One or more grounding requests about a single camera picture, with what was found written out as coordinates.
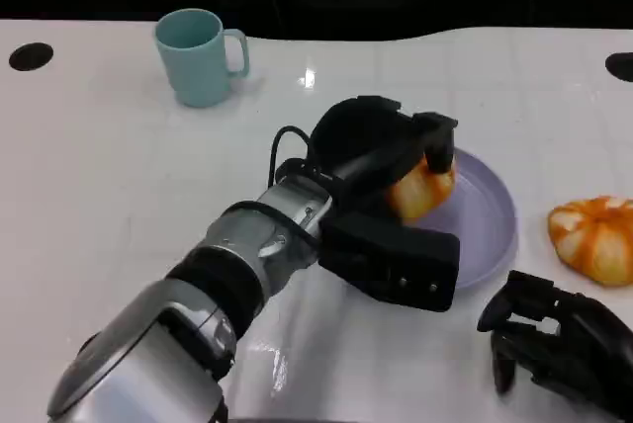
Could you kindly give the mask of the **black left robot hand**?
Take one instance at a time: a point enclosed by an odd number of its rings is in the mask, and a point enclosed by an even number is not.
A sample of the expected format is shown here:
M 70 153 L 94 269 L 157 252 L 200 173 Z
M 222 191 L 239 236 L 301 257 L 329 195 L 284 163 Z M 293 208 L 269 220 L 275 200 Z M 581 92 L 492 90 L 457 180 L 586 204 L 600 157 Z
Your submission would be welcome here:
M 436 112 L 408 115 L 393 99 L 358 96 L 332 106 L 311 142 L 320 171 L 339 180 L 343 210 L 410 223 L 454 191 L 457 125 Z

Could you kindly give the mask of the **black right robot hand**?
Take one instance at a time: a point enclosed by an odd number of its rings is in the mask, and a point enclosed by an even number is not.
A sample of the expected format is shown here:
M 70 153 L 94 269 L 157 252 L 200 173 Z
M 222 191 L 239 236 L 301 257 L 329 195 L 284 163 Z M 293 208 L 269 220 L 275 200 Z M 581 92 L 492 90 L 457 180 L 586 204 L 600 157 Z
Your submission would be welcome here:
M 513 270 L 477 330 L 491 334 L 499 396 L 523 368 L 538 386 L 632 420 L 632 330 L 600 301 Z

